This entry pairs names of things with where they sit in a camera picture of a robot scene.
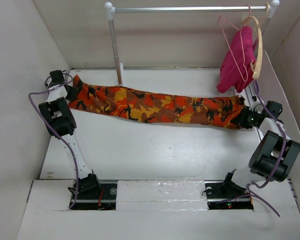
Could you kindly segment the orange camouflage trousers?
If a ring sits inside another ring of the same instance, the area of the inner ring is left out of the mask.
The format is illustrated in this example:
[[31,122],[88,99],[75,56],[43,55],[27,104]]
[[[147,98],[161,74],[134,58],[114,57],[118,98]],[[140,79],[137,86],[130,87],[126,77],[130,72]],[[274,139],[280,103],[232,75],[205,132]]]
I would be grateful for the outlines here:
[[75,90],[68,103],[71,109],[93,114],[152,123],[198,124],[241,129],[235,119],[247,108],[245,99],[231,97],[190,97],[132,89],[124,86],[100,86],[73,78]]

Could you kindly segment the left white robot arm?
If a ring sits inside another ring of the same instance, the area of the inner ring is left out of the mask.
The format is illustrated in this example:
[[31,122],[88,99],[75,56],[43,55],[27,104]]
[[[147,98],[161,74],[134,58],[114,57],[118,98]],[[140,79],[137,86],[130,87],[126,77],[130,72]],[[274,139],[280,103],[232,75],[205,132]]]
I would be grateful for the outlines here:
[[102,193],[102,186],[93,169],[86,163],[75,130],[77,123],[68,106],[67,100],[73,88],[67,83],[67,72],[54,70],[45,81],[48,98],[38,105],[38,110],[45,120],[49,134],[63,145],[76,177],[75,186],[69,190],[80,198],[97,198]]

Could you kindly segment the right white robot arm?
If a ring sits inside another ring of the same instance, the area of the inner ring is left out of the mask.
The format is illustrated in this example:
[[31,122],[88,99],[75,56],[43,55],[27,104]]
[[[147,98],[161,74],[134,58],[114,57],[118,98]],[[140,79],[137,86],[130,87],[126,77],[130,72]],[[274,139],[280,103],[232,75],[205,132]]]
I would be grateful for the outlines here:
[[221,184],[221,191],[227,197],[243,193],[249,186],[264,188],[270,182],[282,182],[289,175],[297,156],[300,143],[292,140],[279,120],[282,104],[268,101],[244,107],[243,113],[235,118],[241,127],[256,127],[262,139],[252,154],[248,166],[229,172]]

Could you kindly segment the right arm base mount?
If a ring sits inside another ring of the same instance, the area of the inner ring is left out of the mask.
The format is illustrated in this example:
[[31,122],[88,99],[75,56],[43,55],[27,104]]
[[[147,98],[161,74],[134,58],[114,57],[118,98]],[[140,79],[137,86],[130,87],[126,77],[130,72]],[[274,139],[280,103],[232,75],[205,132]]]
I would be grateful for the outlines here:
[[206,197],[208,210],[254,209],[252,199],[244,188],[222,180],[206,180],[201,195]]

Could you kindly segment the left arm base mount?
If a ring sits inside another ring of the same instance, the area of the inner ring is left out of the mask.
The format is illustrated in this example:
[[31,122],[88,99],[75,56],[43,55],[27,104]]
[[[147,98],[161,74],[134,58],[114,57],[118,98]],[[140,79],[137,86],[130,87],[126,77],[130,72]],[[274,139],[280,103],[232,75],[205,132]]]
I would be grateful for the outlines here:
[[97,193],[79,194],[72,210],[110,211],[116,209],[117,181],[101,181],[101,189]]

